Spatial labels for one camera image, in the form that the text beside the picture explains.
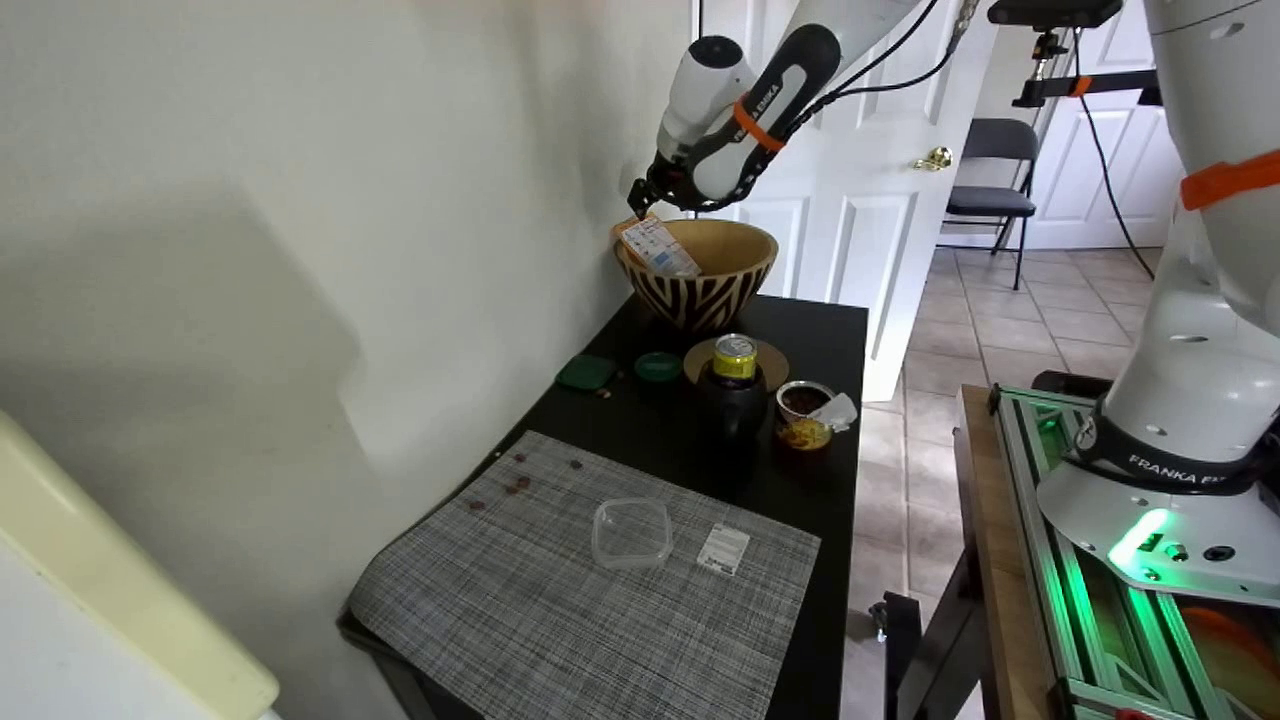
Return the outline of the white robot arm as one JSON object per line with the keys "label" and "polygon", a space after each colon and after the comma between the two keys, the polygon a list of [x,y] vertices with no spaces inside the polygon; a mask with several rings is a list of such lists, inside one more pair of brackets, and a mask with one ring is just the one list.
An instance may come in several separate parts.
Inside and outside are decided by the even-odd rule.
{"label": "white robot arm", "polygon": [[[761,66],[729,36],[687,43],[627,204],[742,199],[915,2],[801,0]],[[1280,416],[1280,0],[1143,0],[1143,16],[1178,216],[1143,337],[1034,502],[1136,586],[1275,608],[1280,515],[1247,456]]]}

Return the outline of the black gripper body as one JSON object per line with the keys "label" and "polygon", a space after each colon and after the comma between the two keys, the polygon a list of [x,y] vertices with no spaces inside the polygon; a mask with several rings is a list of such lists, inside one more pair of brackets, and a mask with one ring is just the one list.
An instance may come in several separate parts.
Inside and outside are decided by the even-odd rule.
{"label": "black gripper body", "polygon": [[644,216],[652,204],[705,210],[707,194],[693,185],[693,171],[676,158],[657,157],[627,187],[627,209]]}

